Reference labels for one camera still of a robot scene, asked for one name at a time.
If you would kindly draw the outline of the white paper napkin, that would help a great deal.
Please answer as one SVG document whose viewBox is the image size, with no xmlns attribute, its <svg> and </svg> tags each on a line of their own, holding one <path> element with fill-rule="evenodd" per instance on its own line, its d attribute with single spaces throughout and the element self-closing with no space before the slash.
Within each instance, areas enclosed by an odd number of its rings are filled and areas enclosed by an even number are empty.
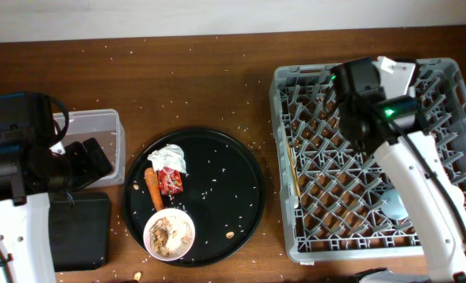
<svg viewBox="0 0 466 283">
<path fill-rule="evenodd" d="M 147 160 L 152 163 L 155 171 L 169 168 L 180 173 L 187 173 L 184 151 L 175 144 L 168 144 L 162 149 L 153 151 L 148 154 Z"/>
</svg>

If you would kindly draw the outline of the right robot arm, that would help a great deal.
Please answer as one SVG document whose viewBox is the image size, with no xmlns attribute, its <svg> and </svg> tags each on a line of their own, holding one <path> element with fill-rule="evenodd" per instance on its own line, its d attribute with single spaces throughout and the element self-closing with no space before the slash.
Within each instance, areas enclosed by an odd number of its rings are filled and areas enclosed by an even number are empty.
<svg viewBox="0 0 466 283">
<path fill-rule="evenodd" d="M 374 156 L 420 238 L 433 282 L 466 282 L 464 195 L 438 157 L 416 97 L 415 61 L 366 57 L 331 68 L 339 129 L 359 153 Z"/>
</svg>

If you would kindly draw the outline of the red snack wrapper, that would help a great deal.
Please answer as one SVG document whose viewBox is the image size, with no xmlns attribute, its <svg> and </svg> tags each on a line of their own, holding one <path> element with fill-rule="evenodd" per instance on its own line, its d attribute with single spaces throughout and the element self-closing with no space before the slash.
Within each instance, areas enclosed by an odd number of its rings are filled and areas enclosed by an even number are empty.
<svg viewBox="0 0 466 283">
<path fill-rule="evenodd" d="M 159 189 L 162 195 L 174 195 L 183 192 L 182 178 L 179 171 L 164 167 L 158 171 Z"/>
</svg>

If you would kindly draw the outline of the pink bowl with food scraps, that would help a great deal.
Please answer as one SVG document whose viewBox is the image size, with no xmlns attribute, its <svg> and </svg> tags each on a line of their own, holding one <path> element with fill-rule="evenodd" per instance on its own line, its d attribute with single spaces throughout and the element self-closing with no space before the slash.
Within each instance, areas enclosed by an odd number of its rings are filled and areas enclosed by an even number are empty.
<svg viewBox="0 0 466 283">
<path fill-rule="evenodd" d="M 193 246 L 196 228 L 189 215 L 177 208 L 165 208 L 151 216 L 143 231 L 146 251 L 158 260 L 181 259 Z"/>
</svg>

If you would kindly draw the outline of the wooden chopstick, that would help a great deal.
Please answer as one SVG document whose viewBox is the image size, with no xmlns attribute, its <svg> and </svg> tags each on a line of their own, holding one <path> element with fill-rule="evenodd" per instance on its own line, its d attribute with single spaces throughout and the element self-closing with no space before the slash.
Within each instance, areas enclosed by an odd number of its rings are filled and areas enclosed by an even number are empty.
<svg viewBox="0 0 466 283">
<path fill-rule="evenodd" d="M 289 158 L 289 163 L 290 163 L 290 168 L 291 168 L 291 172 L 292 172 L 292 179 L 293 179 L 293 182 L 294 182 L 294 186 L 295 186 L 295 191 L 296 191 L 296 194 L 298 197 L 301 197 L 301 192 L 300 192 L 300 188 L 299 188 L 299 178 L 298 178 L 298 175 L 296 173 L 296 166 L 295 166 L 295 161 L 294 161 L 294 155 L 293 155 L 293 148 L 289 145 L 289 143 L 287 142 L 287 150 L 288 150 L 288 158 Z"/>
</svg>

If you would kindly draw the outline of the orange carrot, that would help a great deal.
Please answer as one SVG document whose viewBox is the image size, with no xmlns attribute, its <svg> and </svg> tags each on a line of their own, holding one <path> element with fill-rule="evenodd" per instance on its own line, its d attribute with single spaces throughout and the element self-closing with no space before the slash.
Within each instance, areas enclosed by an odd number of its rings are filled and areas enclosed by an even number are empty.
<svg viewBox="0 0 466 283">
<path fill-rule="evenodd" d="M 163 210 L 164 203 L 161 197 L 157 172 L 152 167 L 149 167 L 145 170 L 144 177 L 154 208 L 157 211 Z"/>
</svg>

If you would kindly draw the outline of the light blue cup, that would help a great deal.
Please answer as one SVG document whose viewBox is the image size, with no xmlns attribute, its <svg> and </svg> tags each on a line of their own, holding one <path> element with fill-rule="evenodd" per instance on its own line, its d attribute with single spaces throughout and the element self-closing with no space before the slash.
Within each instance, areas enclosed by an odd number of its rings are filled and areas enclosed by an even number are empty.
<svg viewBox="0 0 466 283">
<path fill-rule="evenodd" d="M 380 199 L 383 201 L 380 209 L 389 219 L 400 221 L 408 217 L 402 198 L 396 189 L 386 191 Z"/>
</svg>

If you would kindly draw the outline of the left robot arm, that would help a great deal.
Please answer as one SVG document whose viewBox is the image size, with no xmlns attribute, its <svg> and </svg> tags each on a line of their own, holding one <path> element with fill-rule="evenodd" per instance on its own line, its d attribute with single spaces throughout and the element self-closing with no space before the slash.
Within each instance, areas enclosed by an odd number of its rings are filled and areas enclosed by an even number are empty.
<svg viewBox="0 0 466 283">
<path fill-rule="evenodd" d="M 0 281 L 54 282 L 49 239 L 50 194 L 84 189 L 113 166 L 97 140 L 53 150 L 68 126 L 64 104 L 40 93 L 0 96 Z"/>
</svg>

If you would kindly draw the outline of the white plastic fork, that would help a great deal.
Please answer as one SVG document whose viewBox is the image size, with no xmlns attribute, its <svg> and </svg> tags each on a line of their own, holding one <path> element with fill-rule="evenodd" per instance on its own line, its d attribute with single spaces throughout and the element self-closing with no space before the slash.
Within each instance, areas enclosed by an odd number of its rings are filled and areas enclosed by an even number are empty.
<svg viewBox="0 0 466 283">
<path fill-rule="evenodd" d="M 293 205 L 292 205 L 292 207 L 293 207 L 294 209 L 299 208 L 299 205 L 300 205 L 300 198 L 299 198 L 299 196 L 294 196 L 292 199 L 293 199 Z"/>
</svg>

